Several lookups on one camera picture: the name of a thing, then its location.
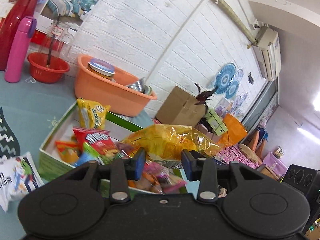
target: yellow snack bag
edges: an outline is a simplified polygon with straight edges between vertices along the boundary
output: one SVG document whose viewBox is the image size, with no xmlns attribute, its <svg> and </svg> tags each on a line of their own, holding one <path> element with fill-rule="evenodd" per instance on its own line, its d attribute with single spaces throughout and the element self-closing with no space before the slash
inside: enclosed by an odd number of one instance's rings
<svg viewBox="0 0 320 240">
<path fill-rule="evenodd" d="M 148 159 L 173 169 L 180 168 L 181 151 L 196 150 L 208 156 L 216 155 L 221 148 L 191 126 L 153 124 L 130 134 L 117 143 L 119 150 L 133 157 L 143 147 Z"/>
<path fill-rule="evenodd" d="M 110 106 L 82 98 L 77 99 L 79 107 L 80 125 L 83 128 L 104 130 L 106 114 Z"/>
</svg>

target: snack bag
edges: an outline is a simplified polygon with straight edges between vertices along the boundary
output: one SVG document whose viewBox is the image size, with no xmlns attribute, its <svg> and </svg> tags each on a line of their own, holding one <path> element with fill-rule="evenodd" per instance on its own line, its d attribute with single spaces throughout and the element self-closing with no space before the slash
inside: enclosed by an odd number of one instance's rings
<svg viewBox="0 0 320 240">
<path fill-rule="evenodd" d="M 73 132 L 79 145 L 87 143 L 90 146 L 87 147 L 87 151 L 94 155 L 98 154 L 104 164 L 109 164 L 114 158 L 121 157 L 119 150 L 109 137 L 109 131 L 74 127 Z"/>
<path fill-rule="evenodd" d="M 96 151 L 90 150 L 91 148 L 92 147 L 89 144 L 83 143 L 83 153 L 75 163 L 72 163 L 72 165 L 77 167 L 91 160 L 95 160 L 103 164 L 98 158 L 99 154 Z"/>
<path fill-rule="evenodd" d="M 75 163 L 80 156 L 80 148 L 76 142 L 55 141 L 61 160 L 66 163 Z"/>
<path fill-rule="evenodd" d="M 2 164 L 4 161 L 6 161 L 8 158 L 6 155 L 3 155 L 1 158 L 0 158 L 0 164 Z"/>
<path fill-rule="evenodd" d="M 162 189 L 158 179 L 153 174 L 146 171 L 142 172 L 142 176 L 139 180 L 129 180 L 129 187 L 135 187 L 138 189 L 154 192 L 157 194 L 162 194 Z"/>
<path fill-rule="evenodd" d="M 110 106 L 102 106 L 98 102 L 77 99 L 80 125 L 83 128 L 104 129 L 106 114 Z"/>
<path fill-rule="evenodd" d="M 196 150 L 209 156 L 216 155 L 221 148 L 204 134 L 191 126 L 153 124 L 145 129 L 130 134 L 117 143 L 121 151 L 133 157 L 143 147 L 148 158 L 161 163 L 181 163 L 181 151 Z"/>
<path fill-rule="evenodd" d="M 1 207 L 7 212 L 10 201 L 23 198 L 43 184 L 29 152 L 0 163 Z"/>
<path fill-rule="evenodd" d="M 171 193 L 187 184 L 182 178 L 175 175 L 172 170 L 154 162 L 147 161 L 144 171 L 153 174 L 158 179 L 164 193 Z"/>
</svg>

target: glass pitcher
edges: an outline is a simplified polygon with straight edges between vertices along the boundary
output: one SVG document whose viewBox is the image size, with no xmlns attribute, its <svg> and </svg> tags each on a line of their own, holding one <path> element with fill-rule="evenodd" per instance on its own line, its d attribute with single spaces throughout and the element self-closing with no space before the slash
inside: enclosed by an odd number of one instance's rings
<svg viewBox="0 0 320 240">
<path fill-rule="evenodd" d="M 74 39 L 73 35 L 69 33 L 69 29 L 70 26 L 65 23 L 53 21 L 38 51 L 42 53 L 41 66 L 50 67 L 52 58 L 63 59 L 67 57 Z"/>
</svg>

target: blue table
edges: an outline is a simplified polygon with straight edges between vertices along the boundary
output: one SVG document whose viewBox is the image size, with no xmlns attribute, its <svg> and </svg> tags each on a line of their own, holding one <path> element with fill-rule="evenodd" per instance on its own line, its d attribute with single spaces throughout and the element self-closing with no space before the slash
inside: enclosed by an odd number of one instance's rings
<svg viewBox="0 0 320 240">
<path fill-rule="evenodd" d="M 0 107 L 4 118 L 17 137 L 21 155 L 29 151 L 36 166 L 40 145 L 76 100 L 73 87 L 74 78 L 68 76 L 55 84 L 31 82 L 28 64 L 16 84 L 7 83 L 0 71 Z M 140 127 L 153 124 L 145 111 L 131 122 Z M 19 201 L 10 202 L 7 213 L 0 208 L 0 240 L 18 240 L 25 235 L 17 216 L 18 205 Z"/>
</svg>

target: metal rivet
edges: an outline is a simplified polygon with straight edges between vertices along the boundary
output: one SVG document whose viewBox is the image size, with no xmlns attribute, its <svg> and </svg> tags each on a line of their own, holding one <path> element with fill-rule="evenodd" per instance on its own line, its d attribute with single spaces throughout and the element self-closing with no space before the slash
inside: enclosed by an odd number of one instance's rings
<svg viewBox="0 0 320 240">
<path fill-rule="evenodd" d="M 113 199 L 116 199 L 116 200 L 124 200 L 128 197 L 128 194 L 123 191 L 118 191 L 113 193 L 111 196 Z"/>
<path fill-rule="evenodd" d="M 216 197 L 215 193 L 211 191 L 204 191 L 200 193 L 200 198 L 202 199 L 210 200 L 210 199 L 214 199 L 215 197 Z"/>
</svg>

